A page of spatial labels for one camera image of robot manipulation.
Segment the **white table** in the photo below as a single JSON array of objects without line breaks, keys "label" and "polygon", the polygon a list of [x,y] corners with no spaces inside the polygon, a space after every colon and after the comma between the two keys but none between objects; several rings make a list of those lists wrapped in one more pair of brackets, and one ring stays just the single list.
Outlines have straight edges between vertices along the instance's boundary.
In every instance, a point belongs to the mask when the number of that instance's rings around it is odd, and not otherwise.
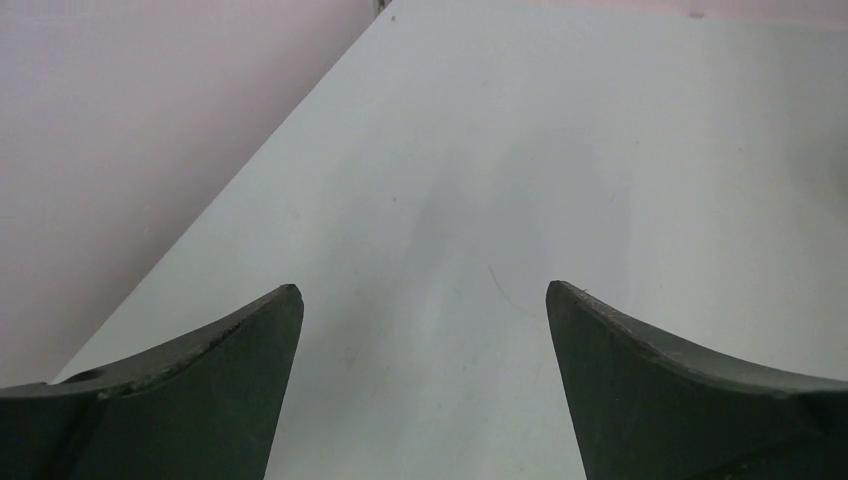
[{"label": "white table", "polygon": [[848,379],[846,52],[800,27],[398,0],[60,378],[294,282],[286,480],[584,478],[552,279]]}]

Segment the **scratch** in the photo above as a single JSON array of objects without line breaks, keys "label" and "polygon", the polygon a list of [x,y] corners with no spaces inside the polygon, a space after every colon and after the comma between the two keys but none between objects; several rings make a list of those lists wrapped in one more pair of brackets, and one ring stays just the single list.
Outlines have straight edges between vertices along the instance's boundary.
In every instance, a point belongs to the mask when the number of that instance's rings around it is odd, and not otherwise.
[{"label": "scratch", "polygon": [[531,318],[536,318],[536,315],[533,315],[527,309],[521,308],[520,306],[516,305],[512,300],[510,300],[509,296],[506,294],[506,292],[504,292],[503,287],[501,287],[500,282],[498,282],[498,277],[495,275],[495,271],[492,270],[492,265],[487,263],[486,266],[489,267],[489,273],[492,274],[492,280],[495,281],[495,286],[498,287],[498,291],[501,292],[501,295],[504,297],[504,299],[506,299],[506,301],[510,305],[512,305],[512,307],[514,309],[518,310],[519,312],[521,312],[521,313],[523,313],[523,314],[525,314],[525,315],[527,315]]}]

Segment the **small dark object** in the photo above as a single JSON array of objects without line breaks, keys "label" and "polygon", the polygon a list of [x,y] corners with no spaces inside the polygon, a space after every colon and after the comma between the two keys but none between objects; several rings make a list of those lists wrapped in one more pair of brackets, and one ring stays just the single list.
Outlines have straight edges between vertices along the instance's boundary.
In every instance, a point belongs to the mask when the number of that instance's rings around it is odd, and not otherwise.
[{"label": "small dark object", "polygon": [[848,383],[714,352],[564,282],[547,307],[588,480],[848,478]]},{"label": "small dark object", "polygon": [[0,478],[262,479],[302,321],[283,286],[64,383],[0,390]]}]

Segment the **white surface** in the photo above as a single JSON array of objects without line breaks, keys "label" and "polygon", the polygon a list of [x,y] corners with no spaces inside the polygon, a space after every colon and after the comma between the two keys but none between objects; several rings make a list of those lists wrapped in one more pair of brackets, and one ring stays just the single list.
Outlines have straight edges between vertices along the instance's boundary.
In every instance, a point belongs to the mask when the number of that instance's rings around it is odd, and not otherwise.
[{"label": "white surface", "polygon": [[52,378],[373,0],[0,0],[0,386]]},{"label": "white surface", "polygon": [[62,378],[297,283],[286,480],[583,478],[552,279],[848,379],[846,34],[441,3],[394,2]]}]

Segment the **background wall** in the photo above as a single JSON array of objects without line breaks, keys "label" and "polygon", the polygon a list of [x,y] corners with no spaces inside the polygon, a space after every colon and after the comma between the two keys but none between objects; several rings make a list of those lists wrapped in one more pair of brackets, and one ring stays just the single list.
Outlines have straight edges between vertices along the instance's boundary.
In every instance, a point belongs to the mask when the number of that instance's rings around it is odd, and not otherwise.
[{"label": "background wall", "polygon": [[0,1],[0,385],[52,378],[375,11],[70,3]]}]

